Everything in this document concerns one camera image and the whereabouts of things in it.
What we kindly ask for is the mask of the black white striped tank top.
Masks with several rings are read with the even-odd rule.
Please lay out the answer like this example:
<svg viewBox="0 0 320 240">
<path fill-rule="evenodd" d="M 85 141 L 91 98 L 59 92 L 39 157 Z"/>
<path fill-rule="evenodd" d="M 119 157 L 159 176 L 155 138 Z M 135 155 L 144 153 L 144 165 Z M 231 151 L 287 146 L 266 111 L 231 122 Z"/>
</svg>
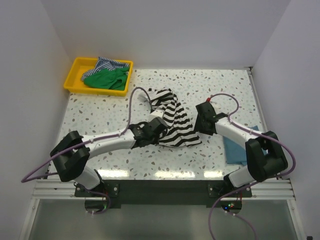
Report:
<svg viewBox="0 0 320 240">
<path fill-rule="evenodd" d="M 148 96 L 143 93 L 139 95 L 140 100 L 149 102 L 152 111 L 162 111 L 162 119 L 168 126 L 167 132 L 159 139 L 159 145 L 169 148 L 186 148 L 202 143 L 194 131 L 187 111 L 171 89 L 149 88 L 147 92 Z"/>
</svg>

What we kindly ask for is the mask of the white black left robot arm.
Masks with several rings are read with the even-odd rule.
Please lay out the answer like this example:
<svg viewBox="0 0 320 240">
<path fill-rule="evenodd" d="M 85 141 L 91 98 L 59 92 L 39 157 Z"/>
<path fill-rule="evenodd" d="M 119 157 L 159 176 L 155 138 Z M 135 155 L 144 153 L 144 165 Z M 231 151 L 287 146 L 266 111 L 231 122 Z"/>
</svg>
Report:
<svg viewBox="0 0 320 240">
<path fill-rule="evenodd" d="M 106 134 L 80 135 L 77 130 L 71 131 L 51 151 L 50 157 L 61 182 L 75 181 L 92 196 L 99 196 L 104 190 L 102 177 L 87 166 L 88 160 L 117 150 L 156 145 L 167 129 L 165 121 L 155 117 Z"/>
</svg>

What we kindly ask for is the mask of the blue ribbed tank top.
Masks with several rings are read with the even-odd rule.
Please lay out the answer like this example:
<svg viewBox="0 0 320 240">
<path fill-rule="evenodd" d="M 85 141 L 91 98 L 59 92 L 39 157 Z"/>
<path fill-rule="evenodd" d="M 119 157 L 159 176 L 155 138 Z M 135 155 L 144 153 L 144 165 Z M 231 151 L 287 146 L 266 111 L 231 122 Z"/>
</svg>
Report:
<svg viewBox="0 0 320 240">
<path fill-rule="evenodd" d="M 246 166 L 246 143 L 258 137 L 254 133 L 260 134 L 261 132 L 255 131 L 255 128 L 249 129 L 248 127 L 244 127 L 243 131 L 227 120 L 222 123 L 219 121 L 215 126 L 217 134 L 223 137 L 226 163 Z"/>
</svg>

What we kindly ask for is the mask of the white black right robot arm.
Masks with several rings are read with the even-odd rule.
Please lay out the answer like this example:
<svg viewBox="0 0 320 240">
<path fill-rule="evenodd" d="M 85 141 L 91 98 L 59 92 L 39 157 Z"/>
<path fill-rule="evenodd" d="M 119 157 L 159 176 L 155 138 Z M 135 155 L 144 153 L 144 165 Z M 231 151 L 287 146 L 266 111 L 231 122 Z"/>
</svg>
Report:
<svg viewBox="0 0 320 240">
<path fill-rule="evenodd" d="M 223 192 L 235 196 L 241 187 L 252 182 L 261 183 L 288 167 L 288 161 L 277 135 L 254 131 L 241 125 L 225 113 L 216 113 L 208 101 L 196 106 L 194 131 L 205 135 L 220 135 L 235 142 L 245 150 L 246 166 L 223 177 Z"/>
</svg>

